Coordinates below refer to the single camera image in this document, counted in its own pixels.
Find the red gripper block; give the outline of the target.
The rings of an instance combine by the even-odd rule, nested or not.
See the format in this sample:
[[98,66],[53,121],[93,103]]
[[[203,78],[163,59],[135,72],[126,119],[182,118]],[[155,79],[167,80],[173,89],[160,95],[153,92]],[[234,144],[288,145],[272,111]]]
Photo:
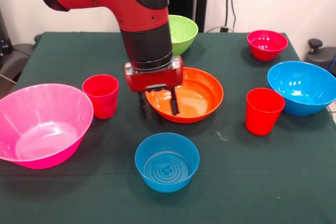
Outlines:
[[141,71],[134,69],[128,62],[124,65],[124,76],[129,89],[138,92],[140,108],[145,119],[152,117],[151,106],[145,91],[169,89],[171,93],[171,111],[174,116],[179,114],[175,87],[183,82],[183,60],[181,56],[173,56],[172,60],[161,69]]

